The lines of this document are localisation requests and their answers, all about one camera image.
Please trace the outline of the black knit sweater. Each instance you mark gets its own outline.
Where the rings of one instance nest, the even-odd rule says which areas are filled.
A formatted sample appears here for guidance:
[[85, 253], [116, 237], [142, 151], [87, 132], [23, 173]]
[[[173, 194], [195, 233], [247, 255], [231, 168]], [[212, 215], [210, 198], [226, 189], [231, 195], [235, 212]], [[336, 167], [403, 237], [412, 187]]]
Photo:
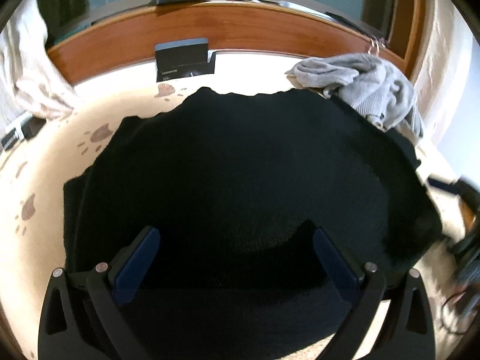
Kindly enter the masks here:
[[282, 358], [331, 335], [349, 310], [315, 230], [391, 272], [441, 236], [402, 141], [335, 97], [201, 88], [172, 111], [123, 119], [65, 184], [66, 268], [109, 262], [157, 228], [157, 255], [121, 309], [149, 355]]

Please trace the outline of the right beige curtain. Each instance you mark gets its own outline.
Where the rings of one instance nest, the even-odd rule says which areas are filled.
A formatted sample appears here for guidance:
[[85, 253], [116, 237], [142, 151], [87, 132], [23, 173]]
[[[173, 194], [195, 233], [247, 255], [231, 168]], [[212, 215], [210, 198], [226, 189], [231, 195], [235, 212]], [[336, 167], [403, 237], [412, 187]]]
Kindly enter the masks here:
[[452, 0], [425, 0], [425, 24], [412, 73], [423, 136], [446, 131], [465, 93], [473, 33]]

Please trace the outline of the beige curtain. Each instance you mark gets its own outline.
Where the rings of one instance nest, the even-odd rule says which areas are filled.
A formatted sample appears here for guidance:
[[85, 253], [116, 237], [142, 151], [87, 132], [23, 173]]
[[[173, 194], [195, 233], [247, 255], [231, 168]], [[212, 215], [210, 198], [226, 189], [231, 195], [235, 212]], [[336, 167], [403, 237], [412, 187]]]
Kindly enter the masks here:
[[425, 24], [412, 73], [423, 136], [446, 131], [465, 93], [473, 33], [452, 0], [425, 0]]
[[46, 51], [38, 0], [23, 0], [1, 30], [1, 126], [24, 112], [42, 119], [72, 114], [75, 93]]

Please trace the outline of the grey garment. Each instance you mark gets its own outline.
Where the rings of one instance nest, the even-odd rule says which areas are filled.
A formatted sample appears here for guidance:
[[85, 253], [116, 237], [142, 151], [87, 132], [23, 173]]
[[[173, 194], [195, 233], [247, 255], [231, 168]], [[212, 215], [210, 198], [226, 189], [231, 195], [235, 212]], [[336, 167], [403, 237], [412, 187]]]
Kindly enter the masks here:
[[385, 131], [400, 125], [414, 137], [424, 136], [413, 85], [386, 59], [361, 53], [310, 57], [286, 74], [304, 88], [319, 89], [325, 98], [340, 98]]

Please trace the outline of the yellow paw print blanket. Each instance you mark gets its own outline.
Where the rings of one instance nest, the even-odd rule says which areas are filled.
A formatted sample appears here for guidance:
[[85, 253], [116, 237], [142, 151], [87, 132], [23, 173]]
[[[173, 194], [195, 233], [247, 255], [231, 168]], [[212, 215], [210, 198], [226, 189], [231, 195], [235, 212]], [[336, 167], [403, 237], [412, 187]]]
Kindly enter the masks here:
[[1, 321], [14, 355], [38, 355], [47, 284], [65, 262], [64, 184], [95, 161], [121, 120], [169, 111], [203, 86], [220, 94], [286, 91], [295, 85], [287, 76], [295, 62], [283, 55], [222, 53], [213, 74], [162, 88], [154, 83], [153, 63], [119, 68], [78, 84], [70, 116], [1, 156]]

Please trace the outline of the white power strip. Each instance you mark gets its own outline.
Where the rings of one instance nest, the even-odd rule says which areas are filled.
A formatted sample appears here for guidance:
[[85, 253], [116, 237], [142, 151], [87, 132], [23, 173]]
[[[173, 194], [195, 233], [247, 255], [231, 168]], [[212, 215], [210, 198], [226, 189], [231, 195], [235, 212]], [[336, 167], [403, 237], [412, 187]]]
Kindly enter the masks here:
[[1, 151], [10, 150], [16, 142], [27, 139], [30, 134], [29, 122], [31, 120], [32, 114], [24, 112], [6, 127], [5, 133], [1, 135]]

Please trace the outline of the black power adapter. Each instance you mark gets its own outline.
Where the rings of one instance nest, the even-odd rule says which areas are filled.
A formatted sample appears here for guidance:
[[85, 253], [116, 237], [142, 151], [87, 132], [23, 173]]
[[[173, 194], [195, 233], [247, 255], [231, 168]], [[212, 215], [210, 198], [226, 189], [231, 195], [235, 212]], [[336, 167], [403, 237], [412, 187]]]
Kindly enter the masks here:
[[28, 141], [33, 139], [40, 130], [45, 126], [47, 121], [45, 119], [31, 116], [21, 124], [21, 132], [24, 140]]

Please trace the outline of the left beige curtain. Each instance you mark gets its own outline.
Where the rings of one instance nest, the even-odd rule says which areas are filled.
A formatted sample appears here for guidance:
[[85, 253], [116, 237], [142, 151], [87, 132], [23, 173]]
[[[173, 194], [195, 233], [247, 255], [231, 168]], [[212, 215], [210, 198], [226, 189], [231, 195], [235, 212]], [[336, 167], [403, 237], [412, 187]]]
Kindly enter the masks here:
[[1, 126], [24, 112], [42, 119], [72, 114], [75, 93], [46, 51], [38, 0], [23, 0], [1, 30]]

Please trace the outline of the clear plastic tube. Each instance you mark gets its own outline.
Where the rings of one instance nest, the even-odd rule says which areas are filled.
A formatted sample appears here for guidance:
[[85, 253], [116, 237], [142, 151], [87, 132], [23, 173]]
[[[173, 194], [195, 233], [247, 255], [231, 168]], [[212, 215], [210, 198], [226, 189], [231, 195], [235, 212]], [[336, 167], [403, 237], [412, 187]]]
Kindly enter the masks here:
[[309, 8], [309, 7], [305, 7], [303, 5], [300, 5], [300, 4], [297, 4], [297, 3], [294, 3], [294, 2], [279, 1], [277, 4], [278, 4], [278, 6], [280, 6], [282, 8], [288, 8], [288, 9], [292, 9], [292, 10], [295, 10], [295, 11], [300, 11], [302, 13], [312, 15], [312, 16], [316, 16], [316, 17], [320, 17], [320, 18], [324, 18], [326, 20], [329, 18], [329, 16], [326, 15], [325, 13], [323, 13], [323, 12], [320, 12], [318, 10], [314, 10], [312, 8]]

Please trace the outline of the black box on bed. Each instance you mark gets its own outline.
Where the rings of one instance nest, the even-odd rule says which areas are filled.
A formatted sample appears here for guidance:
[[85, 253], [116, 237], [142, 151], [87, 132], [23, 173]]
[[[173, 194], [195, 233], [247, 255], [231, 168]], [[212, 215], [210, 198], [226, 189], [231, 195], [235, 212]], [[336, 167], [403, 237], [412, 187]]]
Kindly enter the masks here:
[[204, 37], [157, 44], [154, 57], [157, 82], [215, 72], [216, 51], [209, 49]]

